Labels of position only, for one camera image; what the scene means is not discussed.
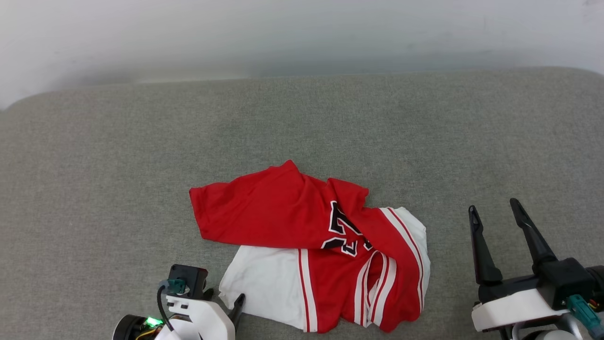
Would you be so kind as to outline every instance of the black cable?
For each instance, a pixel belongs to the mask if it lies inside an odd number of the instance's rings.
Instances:
[[[157,307],[159,308],[159,314],[161,314],[161,318],[162,318],[162,320],[164,320],[165,325],[168,326],[168,329],[170,330],[170,332],[174,332],[174,327],[172,327],[170,320],[168,320],[168,318],[165,316],[164,306],[161,303],[161,292],[164,290],[164,288],[165,288],[165,286],[161,286],[157,290]]]

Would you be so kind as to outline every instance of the green led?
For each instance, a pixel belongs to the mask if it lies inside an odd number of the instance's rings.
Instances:
[[[145,321],[145,322],[146,322],[146,323],[147,323],[149,326],[151,326],[151,327],[156,327],[156,326],[159,326],[159,325],[161,325],[161,324],[163,324],[163,323],[164,323],[164,321],[157,320],[157,319],[154,319],[154,318],[151,318],[151,317],[148,317],[148,318],[147,318],[147,321]]]

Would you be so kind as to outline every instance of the red and white clothing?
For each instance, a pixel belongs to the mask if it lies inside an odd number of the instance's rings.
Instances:
[[[368,190],[282,166],[190,191],[203,238],[241,244],[220,283],[229,308],[307,332],[340,317],[390,332],[423,309],[425,228],[405,208],[364,208]]]

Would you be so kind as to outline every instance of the white wall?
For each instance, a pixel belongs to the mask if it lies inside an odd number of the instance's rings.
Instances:
[[[0,109],[81,85],[559,65],[604,0],[0,0]]]

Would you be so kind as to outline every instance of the gray table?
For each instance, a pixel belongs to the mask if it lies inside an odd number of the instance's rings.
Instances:
[[[237,247],[199,236],[188,189],[292,159],[426,226],[425,311],[392,334],[304,334],[244,315],[241,339],[496,339],[475,333],[467,207],[504,276],[530,273],[508,200],[561,258],[604,264],[604,77],[565,68],[120,85],[0,114],[0,338],[109,339],[158,316],[173,263],[216,287]]]

